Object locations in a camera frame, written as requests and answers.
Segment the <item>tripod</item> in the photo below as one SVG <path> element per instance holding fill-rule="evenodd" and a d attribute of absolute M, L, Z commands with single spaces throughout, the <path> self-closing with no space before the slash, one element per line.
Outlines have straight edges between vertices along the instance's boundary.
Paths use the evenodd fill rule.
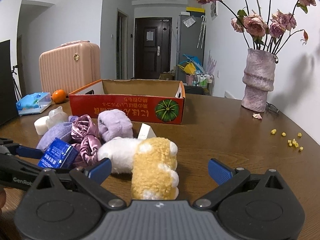
<path fill-rule="evenodd" d="M 11 73 L 12 73 L 12 79 L 13 79 L 13 84 L 14 84 L 14 92 L 16 94 L 17 101 L 19 101 L 19 99 L 22 99 L 22 95 L 19 91 L 16 80 L 14 79 L 14 76 L 13 76 L 13 74 L 17 75 L 17 73 L 14 71 L 16 68 L 18 68 L 18 65 L 12 67 Z"/>

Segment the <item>suitcase handle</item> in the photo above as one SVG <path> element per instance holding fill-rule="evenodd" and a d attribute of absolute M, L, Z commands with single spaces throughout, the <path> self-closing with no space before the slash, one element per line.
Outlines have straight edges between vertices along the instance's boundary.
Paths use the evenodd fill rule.
<path fill-rule="evenodd" d="M 61 44 L 58 48 L 65 47 L 65 46 L 68 46 L 68 45 L 83 43 L 83 42 L 90 42 L 90 41 L 70 41 L 70 42 Z"/>

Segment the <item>wooden table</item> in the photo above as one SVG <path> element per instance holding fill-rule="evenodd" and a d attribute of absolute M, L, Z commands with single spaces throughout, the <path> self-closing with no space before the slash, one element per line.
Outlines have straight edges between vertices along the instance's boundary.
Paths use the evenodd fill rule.
<path fill-rule="evenodd" d="M 63 105 L 71 114 L 70 105 Z M 0 137 L 14 139 L 28 147 L 35 147 L 40 139 L 33 122 L 48 114 L 17 118 L 0 127 Z M 241 101 L 226 98 L 187 94 L 182 125 L 150 124 L 158 137 L 166 137 L 178 145 L 180 177 L 178 199 L 193 202 L 217 185 L 209 177 L 207 164 L 217 158 L 230 167 L 248 168 L 252 173 L 264 173 L 273 168 L 280 171 L 305 213 L 306 222 L 300 240 L 320 239 L 320 146 L 288 117 L 280 113 L 264 113 L 263 120 L 252 118 L 252 111 L 241 107 Z M 141 123 L 133 124 L 137 135 Z M 288 139 L 295 138 L 304 147 L 289 147 Z M 110 176 L 103 187 L 129 203 L 130 176 Z M 11 240 L 20 239 L 13 224 L 14 210 L 23 192 L 6 189 L 7 203 L 3 208 L 0 228 Z"/>

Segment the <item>pink satin fabric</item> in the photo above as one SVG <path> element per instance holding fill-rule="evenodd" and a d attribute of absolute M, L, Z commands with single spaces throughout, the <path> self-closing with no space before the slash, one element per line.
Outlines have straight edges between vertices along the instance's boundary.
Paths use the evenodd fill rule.
<path fill-rule="evenodd" d="M 83 115 L 72 122 L 72 146 L 79 151 L 73 165 L 87 167 L 97 163 L 97 152 L 101 147 L 98 139 L 99 130 L 88 115 Z"/>

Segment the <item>pink ceramic vase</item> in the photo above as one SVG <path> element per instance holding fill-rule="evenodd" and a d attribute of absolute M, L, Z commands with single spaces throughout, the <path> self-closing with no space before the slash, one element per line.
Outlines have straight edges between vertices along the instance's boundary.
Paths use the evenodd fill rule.
<path fill-rule="evenodd" d="M 277 57 L 264 50 L 248 49 L 243 83 L 246 84 L 242 106 L 263 113 L 267 96 L 273 91 Z"/>

